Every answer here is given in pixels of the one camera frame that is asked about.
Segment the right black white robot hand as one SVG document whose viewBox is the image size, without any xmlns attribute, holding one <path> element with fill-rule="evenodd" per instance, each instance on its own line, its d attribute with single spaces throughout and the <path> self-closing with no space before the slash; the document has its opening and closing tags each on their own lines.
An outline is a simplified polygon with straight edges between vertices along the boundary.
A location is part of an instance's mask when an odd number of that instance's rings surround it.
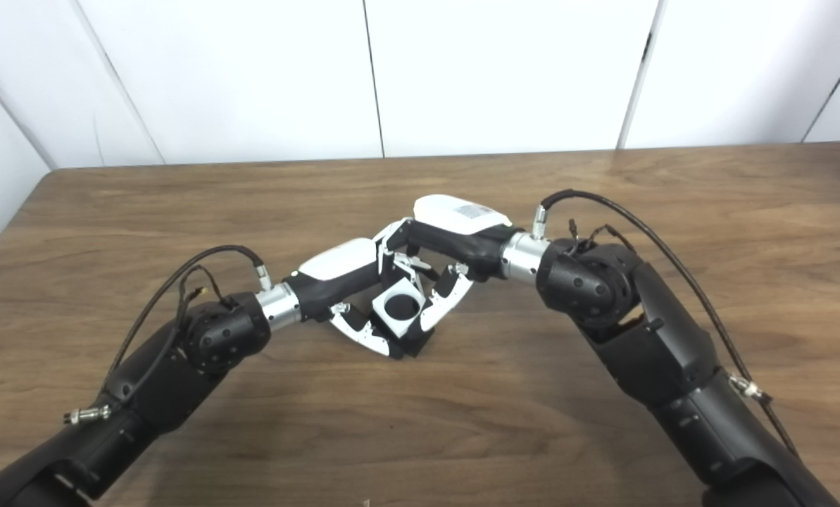
<svg viewBox="0 0 840 507">
<path fill-rule="evenodd" d="M 424 272 L 435 282 L 406 329 L 396 333 L 403 346 L 428 337 L 476 282 L 532 282 L 548 244 L 513 227 L 506 215 L 454 196 L 424 196 L 413 212 L 373 239 L 379 263 L 407 263 L 410 273 Z"/>
</svg>

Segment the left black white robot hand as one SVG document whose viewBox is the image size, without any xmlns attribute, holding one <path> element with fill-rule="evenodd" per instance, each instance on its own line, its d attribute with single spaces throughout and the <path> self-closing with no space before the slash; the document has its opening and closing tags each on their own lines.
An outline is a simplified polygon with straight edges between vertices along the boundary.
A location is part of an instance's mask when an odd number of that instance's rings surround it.
<svg viewBox="0 0 840 507">
<path fill-rule="evenodd" d="M 420 273 L 429 264 L 403 253 L 380 254 L 356 238 L 317 254 L 282 281 L 297 298 L 301 321 L 330 322 L 351 341 L 393 359 L 416 357 L 434 330 L 423 330 L 427 302 Z"/>
</svg>

